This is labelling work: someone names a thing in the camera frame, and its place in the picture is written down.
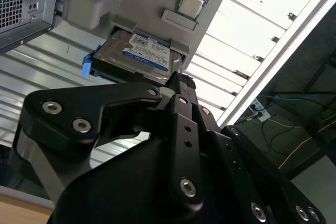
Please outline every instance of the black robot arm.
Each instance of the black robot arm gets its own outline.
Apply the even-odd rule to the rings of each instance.
[[[174,73],[148,83],[44,90],[25,99],[12,164],[56,204],[49,223],[322,223],[321,212]],[[91,169],[94,147],[150,138]]]

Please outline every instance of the hard drive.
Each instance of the hard drive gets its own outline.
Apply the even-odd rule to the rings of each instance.
[[[175,71],[182,72],[183,56],[170,44],[135,30],[118,29],[93,55],[91,74],[112,81],[165,84]]]

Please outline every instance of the electrical outlet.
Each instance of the electrical outlet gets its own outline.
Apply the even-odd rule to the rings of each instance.
[[[253,102],[251,103],[249,108],[250,108],[250,110],[252,110],[252,112],[262,114],[262,116],[258,117],[258,119],[261,122],[266,121],[267,119],[269,119],[271,117],[271,115],[267,112],[265,107],[257,99],[253,100]]]

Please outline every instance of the hard drive label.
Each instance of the hard drive label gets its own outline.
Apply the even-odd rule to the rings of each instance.
[[[143,34],[133,34],[129,42],[133,48],[123,49],[123,55],[162,71],[169,71],[170,49],[164,43]]]

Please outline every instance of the metal slats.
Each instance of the metal slats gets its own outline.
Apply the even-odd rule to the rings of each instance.
[[[258,79],[254,74],[262,74],[260,66],[266,71],[274,63],[267,57],[283,37],[288,39],[287,30],[310,1],[223,0],[186,70],[196,78],[197,95],[234,111],[240,92],[248,94]],[[227,121],[226,116],[218,123]]]
[[[0,56],[0,144],[11,147],[23,100],[41,89],[111,84],[81,76],[83,57],[103,40],[62,22],[53,32]],[[148,138],[117,140],[92,152],[93,167]]]

